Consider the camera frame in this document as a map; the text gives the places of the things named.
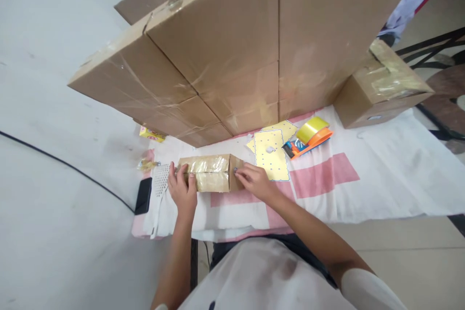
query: tape roll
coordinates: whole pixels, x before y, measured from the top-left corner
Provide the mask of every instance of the tape roll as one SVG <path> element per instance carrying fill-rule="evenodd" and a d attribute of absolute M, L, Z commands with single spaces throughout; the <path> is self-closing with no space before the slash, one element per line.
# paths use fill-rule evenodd
<path fill-rule="evenodd" d="M 307 145 L 312 139 L 314 135 L 316 135 L 319 131 L 321 131 L 323 128 L 329 127 L 329 124 L 323 120 L 322 118 L 319 118 L 318 116 L 315 116 L 308 120 L 298 131 L 296 134 L 297 139 L 299 139 L 302 143 Z"/>

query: pegboard card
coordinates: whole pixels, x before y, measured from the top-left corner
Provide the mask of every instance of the pegboard card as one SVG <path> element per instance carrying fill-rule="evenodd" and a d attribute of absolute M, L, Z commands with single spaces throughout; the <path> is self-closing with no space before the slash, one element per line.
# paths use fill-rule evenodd
<path fill-rule="evenodd" d="M 163 193 L 168 187 L 168 175 L 170 166 L 156 166 L 152 171 L 152 195 L 155 197 L 163 196 Z"/>
<path fill-rule="evenodd" d="M 285 142 L 287 142 L 288 140 L 290 140 L 292 138 L 292 136 L 297 132 L 298 130 L 298 127 L 296 125 L 294 125 L 293 123 L 287 121 L 287 120 L 284 120 L 280 123 L 277 123 L 277 124 L 274 124 L 272 126 L 268 126 L 268 127 L 264 127 L 262 128 L 262 131 L 272 131 L 272 130 L 277 130 L 277 129 L 280 129 L 282 131 L 282 139 Z M 246 146 L 252 150 L 253 153 L 255 153 L 255 148 L 254 148 L 254 141 L 253 139 L 250 140 L 250 142 L 248 142 L 246 144 Z"/>
<path fill-rule="evenodd" d="M 286 153 L 282 146 L 282 130 L 260 131 L 253 135 L 255 145 L 255 165 L 263 167 L 272 181 L 288 181 L 289 169 L 287 167 Z"/>

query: person's left hand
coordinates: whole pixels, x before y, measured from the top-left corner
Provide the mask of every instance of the person's left hand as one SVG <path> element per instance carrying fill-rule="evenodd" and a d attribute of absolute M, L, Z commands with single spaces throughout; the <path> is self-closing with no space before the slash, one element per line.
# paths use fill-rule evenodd
<path fill-rule="evenodd" d="M 195 208 L 197 207 L 197 186 L 195 175 L 189 175 L 189 187 L 184 180 L 184 172 L 187 164 L 183 165 L 177 174 L 174 174 L 174 163 L 170 163 L 170 174 L 168 176 L 168 188 L 171 197 L 178 207 L 178 219 L 194 219 Z"/>

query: fingers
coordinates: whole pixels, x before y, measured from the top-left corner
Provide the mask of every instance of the fingers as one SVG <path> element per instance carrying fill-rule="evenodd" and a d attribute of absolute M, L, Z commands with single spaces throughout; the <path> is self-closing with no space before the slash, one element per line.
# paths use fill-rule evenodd
<path fill-rule="evenodd" d="M 246 177 L 244 177 L 243 174 L 239 173 L 239 170 L 236 171 L 236 177 L 237 179 L 239 179 L 239 181 L 242 183 L 242 185 L 244 186 L 244 188 L 246 188 L 247 190 L 250 189 L 250 182 L 246 179 Z"/>
<path fill-rule="evenodd" d="M 197 184 L 195 180 L 195 174 L 191 173 L 189 175 L 189 189 L 187 190 L 189 194 L 197 193 Z"/>
<path fill-rule="evenodd" d="M 171 187 L 175 186 L 177 183 L 176 177 L 174 176 L 174 162 L 170 163 L 170 173 L 168 175 L 168 186 Z"/>
<path fill-rule="evenodd" d="M 247 177 L 252 178 L 252 177 L 255 176 L 256 171 L 251 170 L 249 167 L 246 167 L 246 168 L 243 167 L 243 168 L 241 168 L 241 169 L 238 169 L 238 170 L 236 171 L 236 173 L 239 173 L 239 174 L 242 174 L 242 175 L 246 175 Z"/>
<path fill-rule="evenodd" d="M 184 173 L 187 169 L 187 164 L 181 166 L 178 170 L 178 174 L 176 175 L 176 181 L 178 185 L 182 185 L 187 190 L 186 181 L 184 180 Z"/>

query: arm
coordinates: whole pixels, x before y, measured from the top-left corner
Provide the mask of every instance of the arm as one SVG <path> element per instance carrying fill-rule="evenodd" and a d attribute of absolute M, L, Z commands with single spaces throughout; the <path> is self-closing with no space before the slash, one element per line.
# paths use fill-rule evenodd
<path fill-rule="evenodd" d="M 152 301 L 152 310 L 160 304 L 165 304 L 170 310 L 176 310 L 190 293 L 190 242 L 197 206 L 197 189 L 193 174 L 189 176 L 189 188 L 187 187 L 184 181 L 186 167 L 187 165 L 182 166 L 175 175 L 174 164 L 170 164 L 168 187 L 178 207 L 178 217 L 168 259 Z"/>
<path fill-rule="evenodd" d="M 269 180 L 263 168 L 246 163 L 236 171 L 245 188 L 274 209 L 312 253 L 328 268 L 341 287 L 344 273 L 353 268 L 374 274 L 363 259 L 339 235 L 317 217 L 289 200 Z"/>

